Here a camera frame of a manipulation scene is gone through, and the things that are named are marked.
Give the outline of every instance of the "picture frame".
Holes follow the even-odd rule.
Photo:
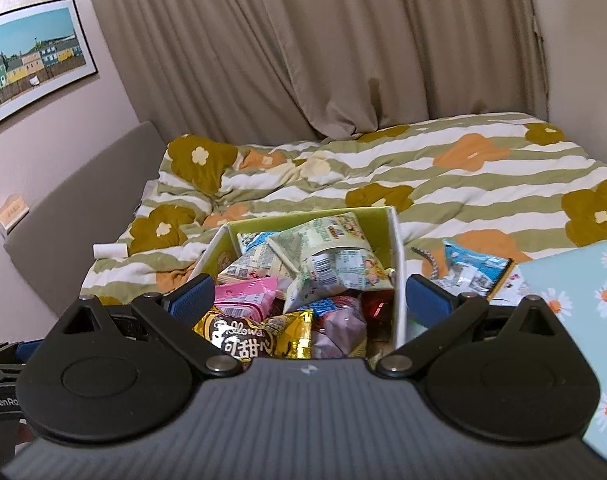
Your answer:
[[[75,0],[0,14],[0,123],[97,72]]]

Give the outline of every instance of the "beige curtain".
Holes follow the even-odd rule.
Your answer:
[[[546,118],[531,0],[92,0],[140,120],[235,143]]]

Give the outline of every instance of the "bedspread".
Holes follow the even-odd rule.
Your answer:
[[[409,274],[429,270],[413,246],[443,270],[443,238],[525,262],[607,239],[607,165],[517,113],[276,147],[184,136],[119,238],[130,256],[98,260],[82,292],[104,304],[170,292],[229,220],[372,205],[396,207]]]

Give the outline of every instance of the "metal screw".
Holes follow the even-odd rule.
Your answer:
[[[410,370],[412,359],[405,355],[389,355],[381,359],[381,366],[389,372],[405,372]]]
[[[229,355],[214,355],[206,360],[206,368],[213,372],[230,372],[237,366],[237,359]]]

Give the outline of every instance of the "wall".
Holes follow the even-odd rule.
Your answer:
[[[0,12],[39,1],[0,0]],[[0,206],[13,192],[36,203],[138,124],[90,0],[76,2],[100,75],[0,125]],[[40,338],[55,316],[18,275],[3,243],[0,235],[0,341]]]
[[[534,0],[551,121],[607,163],[607,0]]]

